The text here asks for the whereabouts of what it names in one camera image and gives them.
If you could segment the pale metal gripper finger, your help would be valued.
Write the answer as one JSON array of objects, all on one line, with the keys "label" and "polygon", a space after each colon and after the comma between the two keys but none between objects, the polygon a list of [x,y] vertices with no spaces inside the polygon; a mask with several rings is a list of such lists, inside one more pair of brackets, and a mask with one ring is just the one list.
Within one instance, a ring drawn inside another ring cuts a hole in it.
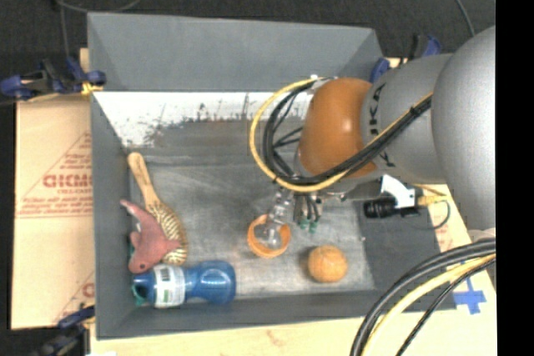
[{"label": "pale metal gripper finger", "polygon": [[280,213],[280,202],[274,203],[273,208],[268,212],[267,219],[261,229],[261,238],[268,248],[279,248],[281,246],[281,237],[277,218]]},{"label": "pale metal gripper finger", "polygon": [[278,201],[278,220],[281,225],[292,219],[294,209],[294,194],[282,193]]}]

